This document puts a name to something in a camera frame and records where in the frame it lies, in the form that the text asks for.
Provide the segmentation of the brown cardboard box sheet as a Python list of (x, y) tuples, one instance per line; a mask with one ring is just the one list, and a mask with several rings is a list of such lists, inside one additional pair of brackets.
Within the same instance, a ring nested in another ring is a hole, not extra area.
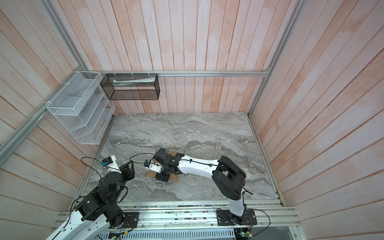
[(166, 172), (157, 173), (157, 172), (154, 172), (152, 170), (149, 170), (145, 174), (145, 177), (154, 178), (154, 179), (156, 179), (158, 181), (165, 182), (165, 183), (167, 183), (169, 180), (175, 181), (175, 182), (179, 181), (179, 178), (175, 174), (168, 174)]

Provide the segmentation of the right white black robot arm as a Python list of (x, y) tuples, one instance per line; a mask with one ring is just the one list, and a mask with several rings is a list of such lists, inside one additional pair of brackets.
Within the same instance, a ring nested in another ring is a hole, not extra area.
[(230, 213), (233, 216), (241, 217), (245, 212), (246, 174), (228, 157), (203, 160), (181, 153), (172, 155), (164, 149), (159, 149), (153, 159), (145, 163), (145, 167), (156, 172), (155, 178), (162, 182), (168, 182), (172, 174), (192, 174), (209, 178), (229, 199)]

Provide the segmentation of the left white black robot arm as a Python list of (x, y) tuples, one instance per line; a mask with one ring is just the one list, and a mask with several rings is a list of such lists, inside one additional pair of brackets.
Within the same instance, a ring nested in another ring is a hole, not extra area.
[(113, 228), (121, 237), (133, 231), (138, 225), (139, 213), (125, 213), (118, 205), (126, 183), (135, 177), (134, 163), (118, 166), (114, 157), (102, 161), (109, 172), (99, 179), (99, 184), (70, 213), (67, 220), (58, 227), (48, 240), (91, 240), (101, 232)]

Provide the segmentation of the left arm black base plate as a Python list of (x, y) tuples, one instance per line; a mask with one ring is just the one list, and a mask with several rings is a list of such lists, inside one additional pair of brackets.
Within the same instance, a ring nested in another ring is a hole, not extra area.
[(138, 226), (139, 212), (123, 212), (118, 214), (114, 220), (114, 228), (135, 229)]

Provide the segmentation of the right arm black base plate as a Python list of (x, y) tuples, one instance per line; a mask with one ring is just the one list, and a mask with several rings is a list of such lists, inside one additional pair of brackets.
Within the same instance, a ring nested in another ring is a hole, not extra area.
[(216, 209), (217, 222), (219, 226), (253, 226), (257, 225), (254, 210), (245, 209), (242, 216), (238, 217), (229, 210)]

